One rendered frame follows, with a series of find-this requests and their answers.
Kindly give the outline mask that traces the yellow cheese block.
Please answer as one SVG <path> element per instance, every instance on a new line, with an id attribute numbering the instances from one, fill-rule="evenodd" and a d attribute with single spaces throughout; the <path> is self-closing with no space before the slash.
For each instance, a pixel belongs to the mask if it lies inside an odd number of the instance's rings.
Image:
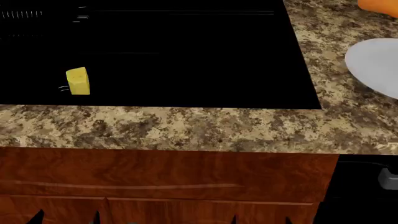
<path id="1" fill-rule="evenodd" d="M 85 67 L 67 70 L 66 76 L 72 95 L 90 95 L 90 84 Z"/>

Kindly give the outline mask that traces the white round plate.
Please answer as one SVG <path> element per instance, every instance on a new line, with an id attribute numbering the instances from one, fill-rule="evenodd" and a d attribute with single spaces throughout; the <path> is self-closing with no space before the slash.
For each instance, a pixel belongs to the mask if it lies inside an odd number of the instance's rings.
<path id="1" fill-rule="evenodd" d="M 345 53 L 351 74 L 370 89 L 398 100 L 398 39 L 369 39 Z"/>

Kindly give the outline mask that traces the granite countertop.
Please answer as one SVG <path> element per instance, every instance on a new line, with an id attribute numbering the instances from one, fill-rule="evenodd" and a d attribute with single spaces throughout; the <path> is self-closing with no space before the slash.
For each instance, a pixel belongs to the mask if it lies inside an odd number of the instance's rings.
<path id="1" fill-rule="evenodd" d="M 357 0 L 284 3 L 321 110 L 0 105 L 0 146 L 398 155 L 398 100 L 344 62 L 357 42 L 398 39 L 398 18 Z"/>

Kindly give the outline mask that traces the black cooktop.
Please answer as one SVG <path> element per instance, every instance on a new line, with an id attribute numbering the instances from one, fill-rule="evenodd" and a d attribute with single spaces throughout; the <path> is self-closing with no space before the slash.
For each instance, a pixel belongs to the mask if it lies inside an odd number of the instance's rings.
<path id="1" fill-rule="evenodd" d="M 0 0 L 0 104 L 321 109 L 283 0 Z"/>

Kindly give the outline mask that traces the brown wooden drawer front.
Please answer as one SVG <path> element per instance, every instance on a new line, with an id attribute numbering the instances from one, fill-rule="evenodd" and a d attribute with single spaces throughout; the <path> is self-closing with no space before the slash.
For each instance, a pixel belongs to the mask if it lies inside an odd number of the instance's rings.
<path id="1" fill-rule="evenodd" d="M 336 154 L 0 147 L 0 194 L 321 201 Z"/>

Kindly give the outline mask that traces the brown wooden cabinet door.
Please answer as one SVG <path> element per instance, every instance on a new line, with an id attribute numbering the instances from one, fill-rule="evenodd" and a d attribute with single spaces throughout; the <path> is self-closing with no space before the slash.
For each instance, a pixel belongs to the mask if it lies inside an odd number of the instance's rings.
<path id="1" fill-rule="evenodd" d="M 312 224 L 318 203 L 109 198 L 114 224 Z"/>
<path id="2" fill-rule="evenodd" d="M 26 224 L 39 210 L 43 224 L 93 224 L 96 212 L 101 224 L 113 224 L 104 197 L 0 195 L 0 224 Z"/>

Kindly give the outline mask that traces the black dishwasher front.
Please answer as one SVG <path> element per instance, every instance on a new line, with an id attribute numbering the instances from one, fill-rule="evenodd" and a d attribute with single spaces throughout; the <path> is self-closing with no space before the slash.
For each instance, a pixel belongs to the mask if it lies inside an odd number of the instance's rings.
<path id="1" fill-rule="evenodd" d="M 398 156 L 340 155 L 313 224 L 398 224 L 398 190 L 379 185 L 383 168 L 398 175 Z"/>

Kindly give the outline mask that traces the orange rounded object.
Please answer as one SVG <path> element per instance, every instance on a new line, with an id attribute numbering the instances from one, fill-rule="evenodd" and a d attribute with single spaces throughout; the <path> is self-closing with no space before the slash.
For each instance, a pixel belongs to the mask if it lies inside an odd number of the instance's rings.
<path id="1" fill-rule="evenodd" d="M 398 18 L 398 0 L 358 0 L 360 9 Z"/>

